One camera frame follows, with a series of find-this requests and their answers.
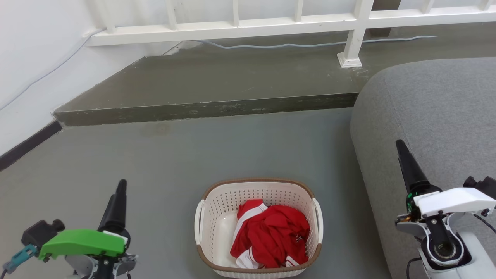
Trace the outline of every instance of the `cable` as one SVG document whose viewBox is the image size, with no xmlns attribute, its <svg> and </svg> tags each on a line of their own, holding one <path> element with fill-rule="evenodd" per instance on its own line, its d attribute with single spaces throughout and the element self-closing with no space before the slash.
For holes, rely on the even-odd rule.
<svg viewBox="0 0 496 279">
<path fill-rule="evenodd" d="M 416 39 L 420 39 L 420 38 L 436 38 L 436 36 L 416 36 L 416 37 L 412 37 L 412 38 L 388 38 L 388 39 L 365 40 L 365 41 L 362 41 L 362 43 L 411 41 L 411 40 L 416 40 Z M 282 48 L 282 47 L 289 47 L 289 46 L 291 46 L 291 47 L 299 47 L 299 48 L 314 48 L 314 47 L 325 47 L 325 46 L 334 46 L 334 45 L 344 45 L 344 44 L 346 44 L 346 42 L 337 42 L 337 43 L 316 44 L 316 45 L 283 44 L 283 45 L 277 45 L 277 46 L 239 45 L 239 46 L 225 47 L 225 46 L 221 46 L 221 45 L 218 45 L 216 43 L 212 43 L 212 42 L 206 41 L 206 40 L 197 40 L 196 42 L 209 44 L 209 45 L 216 46 L 216 47 L 219 47 L 219 48 L 225 49 L 225 50 L 238 49 L 238 48 L 275 49 L 275 48 Z"/>
<path fill-rule="evenodd" d="M 91 38 L 91 36 L 97 34 L 97 33 L 100 33 L 104 30 L 107 30 L 106 28 L 100 28 L 98 30 L 95 30 L 93 32 L 91 32 L 88 36 L 86 36 L 84 38 L 84 41 L 81 43 L 81 45 L 79 45 L 79 47 L 77 47 L 76 51 L 72 52 L 69 57 L 67 59 L 65 59 L 62 63 L 58 64 L 55 68 L 53 68 L 52 70 L 48 71 L 48 73 L 44 74 L 42 77 L 36 79 L 35 81 L 29 83 L 26 87 L 24 87 L 21 91 L 19 91 L 13 98 L 11 98 L 9 101 L 7 101 L 4 105 L 2 105 L 0 107 L 0 111 L 2 109 L 4 109 L 5 107 L 7 107 L 8 105 L 10 105 L 13 101 L 15 101 L 17 98 L 19 98 L 19 96 L 21 96 L 24 92 L 26 92 L 26 90 L 28 90 L 33 84 L 39 82 L 40 80 L 44 79 L 46 76 L 48 76 L 49 74 L 53 73 L 55 70 L 57 70 L 58 68 L 60 68 L 62 65 L 64 65 L 67 61 L 69 61 L 69 59 L 71 59 L 85 44 L 86 42 Z"/>
<path fill-rule="evenodd" d="M 410 264 L 412 262 L 421 261 L 421 260 L 422 260 L 421 258 L 413 258 L 408 261 L 408 264 L 406 265 L 406 279 L 410 279 Z"/>
<path fill-rule="evenodd" d="M 491 226 L 491 224 L 489 224 L 486 220 L 484 220 L 482 217 L 480 217 L 479 215 L 477 215 L 475 213 L 473 213 L 472 215 L 475 216 L 475 218 L 477 218 L 480 221 L 482 221 L 484 224 L 486 224 L 486 226 L 488 226 L 491 230 L 493 230 L 493 232 L 496 233 L 496 229 L 493 226 Z"/>
</svg>

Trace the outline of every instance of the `teal connector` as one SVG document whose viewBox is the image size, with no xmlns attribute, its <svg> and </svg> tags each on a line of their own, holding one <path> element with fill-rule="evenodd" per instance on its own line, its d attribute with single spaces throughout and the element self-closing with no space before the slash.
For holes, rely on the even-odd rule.
<svg viewBox="0 0 496 279">
<path fill-rule="evenodd" d="M 6 262 L 2 267 L 7 270 L 8 274 L 12 274 L 12 272 L 17 269 L 25 261 L 29 260 L 35 254 L 38 253 L 38 249 L 33 244 L 29 244 L 25 246 L 21 251 L 17 252 L 9 262 Z"/>
</svg>

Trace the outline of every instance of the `railing post base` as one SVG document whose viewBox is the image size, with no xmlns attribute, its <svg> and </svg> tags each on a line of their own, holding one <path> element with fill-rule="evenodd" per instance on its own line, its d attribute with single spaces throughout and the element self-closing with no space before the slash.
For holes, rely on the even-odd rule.
<svg viewBox="0 0 496 279">
<path fill-rule="evenodd" d="M 341 68 L 357 68 L 362 66 L 362 62 L 360 62 L 360 58 L 346 59 L 344 57 L 344 52 L 338 53 L 339 65 Z"/>
</svg>

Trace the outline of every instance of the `black cable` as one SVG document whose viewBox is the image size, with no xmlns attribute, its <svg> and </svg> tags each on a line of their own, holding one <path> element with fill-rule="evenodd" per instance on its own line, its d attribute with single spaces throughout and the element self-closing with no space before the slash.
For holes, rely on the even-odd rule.
<svg viewBox="0 0 496 279">
<path fill-rule="evenodd" d="M 480 220 L 480 221 L 482 221 L 484 224 L 486 224 L 486 226 L 488 226 L 491 230 L 493 230 L 493 232 L 495 232 L 495 233 L 496 233 L 496 229 L 495 229 L 493 226 L 491 226 L 491 224 L 489 224 L 486 220 L 484 220 L 482 217 L 480 217 L 479 215 L 477 215 L 477 214 L 475 214 L 475 213 L 474 213 L 474 216 L 475 216 L 475 218 L 479 219 L 479 220 Z"/>
<path fill-rule="evenodd" d="M 421 258 L 413 258 L 408 261 L 408 264 L 406 265 L 406 279 L 410 279 L 410 264 L 412 262 L 421 261 L 421 260 L 422 260 Z"/>
</svg>

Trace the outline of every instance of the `brown basket rim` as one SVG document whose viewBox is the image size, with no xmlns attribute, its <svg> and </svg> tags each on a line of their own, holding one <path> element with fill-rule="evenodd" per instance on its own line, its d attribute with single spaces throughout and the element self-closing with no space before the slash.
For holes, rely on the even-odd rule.
<svg viewBox="0 0 496 279">
<path fill-rule="evenodd" d="M 232 183 L 239 183 L 239 182 L 283 182 L 283 183 L 291 183 L 298 185 L 305 189 L 305 191 L 309 194 L 310 198 L 314 199 L 315 196 L 313 195 L 313 192 L 310 190 L 310 188 L 296 180 L 289 180 L 289 179 L 279 179 L 279 178 L 244 178 L 244 179 L 231 179 L 231 180 L 224 180 L 215 183 L 212 187 L 210 187 L 207 191 L 205 191 L 205 194 L 201 197 L 202 200 L 205 200 L 208 196 L 208 194 L 215 188 L 225 185 L 225 184 L 232 184 Z M 217 271 L 223 271 L 223 272 L 233 272 L 233 273 L 251 273 L 251 274 L 264 274 L 264 273 L 281 273 L 281 272 L 291 272 L 291 271 L 298 271 L 298 270 L 303 270 L 306 269 L 307 267 L 311 266 L 316 260 L 317 257 L 320 254 L 320 250 L 322 248 L 322 244 L 318 243 L 317 247 L 315 249 L 315 253 L 309 260 L 299 266 L 295 267 L 282 267 L 282 268 L 271 268 L 271 269 L 242 269 L 242 268 L 230 268 L 230 267 L 222 267 L 218 266 L 211 261 L 207 259 L 205 254 L 203 253 L 203 249 L 201 248 L 201 245 L 198 244 L 196 246 L 196 249 L 198 250 L 198 254 L 200 255 L 200 258 L 203 260 L 203 262 L 208 265 L 211 269 L 217 270 Z"/>
</svg>

